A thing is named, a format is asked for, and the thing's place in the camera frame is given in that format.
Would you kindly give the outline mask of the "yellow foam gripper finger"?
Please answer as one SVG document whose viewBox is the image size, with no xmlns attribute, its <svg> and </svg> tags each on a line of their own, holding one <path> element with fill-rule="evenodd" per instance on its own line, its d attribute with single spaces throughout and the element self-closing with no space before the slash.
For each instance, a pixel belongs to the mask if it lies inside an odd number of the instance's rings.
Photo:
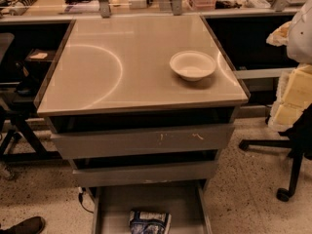
<svg viewBox="0 0 312 234">
<path fill-rule="evenodd" d="M 312 103 L 312 65 L 301 63 L 292 71 L 283 71 L 273 102 L 268 126 L 283 132 L 293 126 Z"/>
</svg>

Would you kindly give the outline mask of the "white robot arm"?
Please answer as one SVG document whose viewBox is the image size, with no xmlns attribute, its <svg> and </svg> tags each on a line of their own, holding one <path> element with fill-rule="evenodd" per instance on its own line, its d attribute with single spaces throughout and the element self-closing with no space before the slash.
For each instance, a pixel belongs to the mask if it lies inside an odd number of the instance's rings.
<svg viewBox="0 0 312 234">
<path fill-rule="evenodd" d="M 312 104 L 312 0 L 307 0 L 291 21 L 275 29 L 266 42 L 285 45 L 288 58 L 298 63 L 293 71 L 282 72 L 270 111 L 269 127 L 283 132 Z"/>
</svg>

